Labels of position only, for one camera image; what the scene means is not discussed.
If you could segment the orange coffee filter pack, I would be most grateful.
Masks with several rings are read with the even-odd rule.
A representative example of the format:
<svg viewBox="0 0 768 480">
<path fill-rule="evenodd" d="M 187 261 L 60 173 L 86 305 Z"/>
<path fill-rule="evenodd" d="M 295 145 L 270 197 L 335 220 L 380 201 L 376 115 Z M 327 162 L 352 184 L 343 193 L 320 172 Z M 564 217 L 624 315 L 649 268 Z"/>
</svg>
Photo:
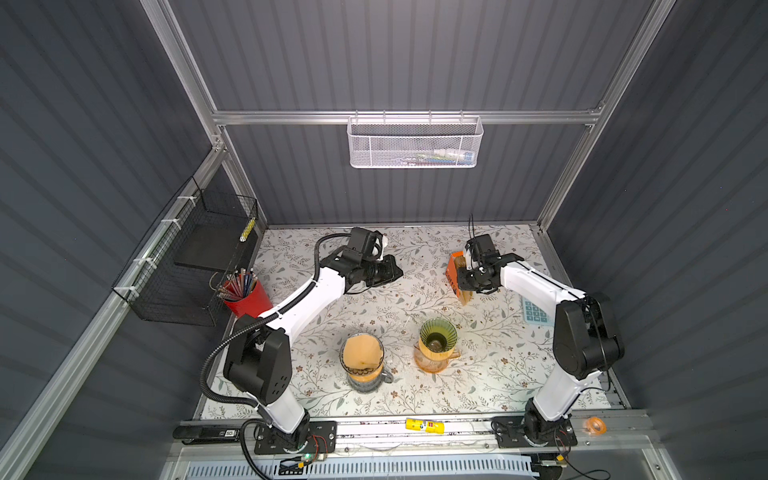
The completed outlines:
<svg viewBox="0 0 768 480">
<path fill-rule="evenodd" d="M 466 261 L 464 259 L 463 253 L 454 252 L 450 255 L 445 273 L 449 286 L 451 287 L 454 295 L 457 297 L 462 306 L 467 305 L 472 299 L 472 292 L 462 290 L 458 283 L 458 269 L 465 266 Z"/>
</svg>

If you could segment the green glass dripper cone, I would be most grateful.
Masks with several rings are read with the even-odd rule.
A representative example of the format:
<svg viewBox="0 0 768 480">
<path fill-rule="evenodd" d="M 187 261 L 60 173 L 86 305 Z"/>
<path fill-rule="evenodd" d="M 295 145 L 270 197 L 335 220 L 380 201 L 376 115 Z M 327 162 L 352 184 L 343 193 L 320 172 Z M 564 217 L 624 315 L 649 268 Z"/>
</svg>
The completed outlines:
<svg viewBox="0 0 768 480">
<path fill-rule="evenodd" d="M 456 327 L 448 320 L 436 318 L 424 322 L 419 330 L 420 349 L 437 358 L 449 357 L 458 342 Z"/>
</svg>

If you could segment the grey glass dripper cone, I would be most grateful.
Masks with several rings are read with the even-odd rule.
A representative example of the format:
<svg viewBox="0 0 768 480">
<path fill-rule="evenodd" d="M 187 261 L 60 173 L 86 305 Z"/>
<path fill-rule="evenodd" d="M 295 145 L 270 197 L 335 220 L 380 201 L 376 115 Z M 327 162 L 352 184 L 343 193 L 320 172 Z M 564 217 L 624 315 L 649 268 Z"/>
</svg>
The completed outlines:
<svg viewBox="0 0 768 480">
<path fill-rule="evenodd" d="M 384 347 L 371 334 L 353 335 L 342 347 L 341 363 L 351 377 L 363 382 L 371 381 L 383 370 Z"/>
</svg>

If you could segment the wooden dripper ring base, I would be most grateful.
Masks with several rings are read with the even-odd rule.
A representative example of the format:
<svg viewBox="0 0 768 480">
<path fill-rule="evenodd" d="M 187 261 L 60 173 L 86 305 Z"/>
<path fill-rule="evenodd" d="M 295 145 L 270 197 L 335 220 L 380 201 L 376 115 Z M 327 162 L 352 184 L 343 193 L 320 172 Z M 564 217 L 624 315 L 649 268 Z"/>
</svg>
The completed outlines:
<svg viewBox="0 0 768 480">
<path fill-rule="evenodd" d="M 370 371 L 348 371 L 347 381 L 353 389 L 361 392 L 375 390 L 385 381 L 384 366 Z"/>
</svg>

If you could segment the amber glass carafe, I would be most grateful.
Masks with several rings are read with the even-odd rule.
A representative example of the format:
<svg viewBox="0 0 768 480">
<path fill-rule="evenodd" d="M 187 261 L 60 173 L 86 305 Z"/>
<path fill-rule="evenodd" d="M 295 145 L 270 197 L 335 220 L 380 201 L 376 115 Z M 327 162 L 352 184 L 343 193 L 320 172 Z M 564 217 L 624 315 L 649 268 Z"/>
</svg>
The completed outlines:
<svg viewBox="0 0 768 480">
<path fill-rule="evenodd" d="M 453 352 L 449 357 L 442 360 L 433 360 L 425 356 L 422 351 L 416 348 L 413 351 L 413 358 L 416 366 L 423 372 L 437 374 L 444 371 L 453 360 L 460 357 L 458 352 Z"/>
</svg>

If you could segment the clear grey glass carafe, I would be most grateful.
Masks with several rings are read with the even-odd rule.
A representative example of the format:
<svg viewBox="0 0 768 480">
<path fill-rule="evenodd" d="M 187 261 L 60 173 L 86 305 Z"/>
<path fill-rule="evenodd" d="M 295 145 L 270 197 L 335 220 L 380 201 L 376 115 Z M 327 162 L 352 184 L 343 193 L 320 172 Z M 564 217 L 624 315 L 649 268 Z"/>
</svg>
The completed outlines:
<svg viewBox="0 0 768 480">
<path fill-rule="evenodd" d="M 373 372 L 368 375 L 347 375 L 347 381 L 351 388 L 360 393 L 371 393 L 376 391 L 382 384 L 392 383 L 393 374 L 384 368 L 383 370 Z"/>
</svg>

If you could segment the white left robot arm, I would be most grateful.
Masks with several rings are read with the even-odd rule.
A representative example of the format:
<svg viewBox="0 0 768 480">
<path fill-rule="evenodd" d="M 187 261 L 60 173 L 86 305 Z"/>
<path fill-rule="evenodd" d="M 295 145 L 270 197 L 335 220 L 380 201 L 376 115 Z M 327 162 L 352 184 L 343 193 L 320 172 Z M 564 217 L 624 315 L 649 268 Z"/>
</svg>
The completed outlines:
<svg viewBox="0 0 768 480">
<path fill-rule="evenodd" d="M 300 437 L 309 413 L 289 389 L 292 343 L 323 310 L 362 283 L 376 288 L 403 276 L 386 236 L 378 230 L 355 227 L 321 237 L 313 249 L 313 273 L 283 302 L 246 318 L 226 346 L 223 375 L 244 393 L 241 400 L 257 409 L 277 432 Z"/>
</svg>

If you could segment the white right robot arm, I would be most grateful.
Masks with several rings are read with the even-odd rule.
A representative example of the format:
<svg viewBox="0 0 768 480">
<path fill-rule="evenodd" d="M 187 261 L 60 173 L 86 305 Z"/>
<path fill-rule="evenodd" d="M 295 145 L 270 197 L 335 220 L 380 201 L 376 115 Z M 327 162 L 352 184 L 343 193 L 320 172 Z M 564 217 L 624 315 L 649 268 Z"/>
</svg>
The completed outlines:
<svg viewBox="0 0 768 480">
<path fill-rule="evenodd" d="M 564 426 L 589 384 L 625 354 L 610 299 L 559 282 L 517 254 L 499 253 L 488 234 L 470 238 L 463 256 L 466 265 L 457 270 L 460 289 L 481 294 L 511 290 L 554 320 L 552 353 L 557 365 L 529 399 L 523 417 L 525 436 L 544 444 Z"/>
</svg>

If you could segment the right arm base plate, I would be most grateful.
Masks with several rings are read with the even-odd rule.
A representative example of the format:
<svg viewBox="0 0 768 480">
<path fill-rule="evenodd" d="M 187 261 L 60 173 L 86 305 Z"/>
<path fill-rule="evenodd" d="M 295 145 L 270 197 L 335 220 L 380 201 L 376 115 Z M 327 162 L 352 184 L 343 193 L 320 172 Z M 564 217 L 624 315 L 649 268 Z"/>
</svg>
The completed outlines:
<svg viewBox="0 0 768 480">
<path fill-rule="evenodd" d="M 569 418 L 556 421 L 525 415 L 504 415 L 491 419 L 491 431 L 500 448 L 574 447 L 578 444 Z"/>
</svg>

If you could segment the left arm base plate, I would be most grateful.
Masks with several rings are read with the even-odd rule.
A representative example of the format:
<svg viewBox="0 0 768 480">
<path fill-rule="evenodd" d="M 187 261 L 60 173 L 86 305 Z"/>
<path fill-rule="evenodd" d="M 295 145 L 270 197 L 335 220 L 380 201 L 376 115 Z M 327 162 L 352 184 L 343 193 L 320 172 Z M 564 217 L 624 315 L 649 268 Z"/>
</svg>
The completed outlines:
<svg viewBox="0 0 768 480">
<path fill-rule="evenodd" d="M 255 432 L 256 455 L 329 454 L 336 450 L 338 423 L 310 420 L 288 434 L 277 427 L 258 426 Z"/>
</svg>

